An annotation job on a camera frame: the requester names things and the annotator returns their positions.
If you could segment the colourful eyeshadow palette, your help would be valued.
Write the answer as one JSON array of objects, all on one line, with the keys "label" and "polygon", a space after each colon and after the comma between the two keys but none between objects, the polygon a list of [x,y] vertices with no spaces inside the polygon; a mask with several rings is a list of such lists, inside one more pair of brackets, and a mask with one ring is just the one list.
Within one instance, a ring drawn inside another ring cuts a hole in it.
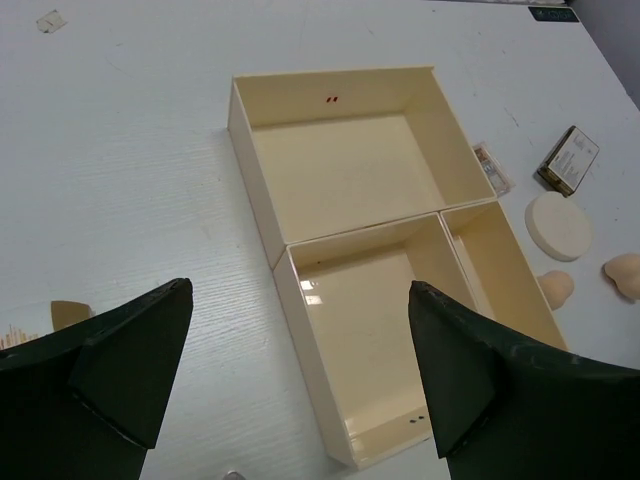
[{"label": "colourful eyeshadow palette", "polygon": [[473,151],[487,177],[495,194],[502,197],[508,194],[515,186],[515,183],[506,174],[500,162],[491,154],[484,142],[473,146]]}]

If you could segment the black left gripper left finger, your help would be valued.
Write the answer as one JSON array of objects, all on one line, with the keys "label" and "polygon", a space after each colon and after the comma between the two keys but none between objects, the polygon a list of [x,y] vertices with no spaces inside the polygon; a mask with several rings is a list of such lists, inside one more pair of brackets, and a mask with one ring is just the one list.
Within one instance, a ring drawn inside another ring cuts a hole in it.
[{"label": "black left gripper left finger", "polygon": [[4,320],[2,478],[139,478],[192,313],[192,282],[176,278],[45,335]]}]

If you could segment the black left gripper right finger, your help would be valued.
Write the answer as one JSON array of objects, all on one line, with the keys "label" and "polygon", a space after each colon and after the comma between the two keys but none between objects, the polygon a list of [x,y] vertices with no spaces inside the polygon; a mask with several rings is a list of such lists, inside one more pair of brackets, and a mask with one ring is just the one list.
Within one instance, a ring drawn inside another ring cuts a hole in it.
[{"label": "black left gripper right finger", "polygon": [[635,479],[639,373],[539,342],[424,281],[408,317],[454,479]]}]

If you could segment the white gold sunscreen bottle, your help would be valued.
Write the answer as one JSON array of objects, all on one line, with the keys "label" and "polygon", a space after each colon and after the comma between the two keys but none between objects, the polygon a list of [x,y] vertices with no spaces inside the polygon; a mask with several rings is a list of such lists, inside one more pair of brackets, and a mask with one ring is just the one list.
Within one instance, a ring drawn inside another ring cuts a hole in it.
[{"label": "white gold sunscreen bottle", "polygon": [[88,304],[53,300],[1,312],[1,349],[6,350],[37,340],[94,315]]}]

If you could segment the dark gold makeup box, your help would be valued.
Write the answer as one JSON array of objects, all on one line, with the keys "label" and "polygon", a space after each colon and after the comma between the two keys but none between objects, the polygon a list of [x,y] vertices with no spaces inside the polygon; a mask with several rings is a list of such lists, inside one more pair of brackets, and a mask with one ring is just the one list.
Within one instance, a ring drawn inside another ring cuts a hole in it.
[{"label": "dark gold makeup box", "polygon": [[576,125],[569,127],[536,170],[565,198],[576,193],[599,154],[599,146]]}]

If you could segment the round white powder puff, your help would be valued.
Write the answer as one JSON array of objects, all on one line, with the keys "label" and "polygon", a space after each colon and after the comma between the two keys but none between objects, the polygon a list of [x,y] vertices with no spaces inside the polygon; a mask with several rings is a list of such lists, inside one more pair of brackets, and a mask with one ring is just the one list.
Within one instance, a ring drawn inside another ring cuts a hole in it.
[{"label": "round white powder puff", "polygon": [[558,192],[545,192],[532,200],[525,210],[525,224],[534,243],[562,262],[580,258],[594,238],[585,211]]}]

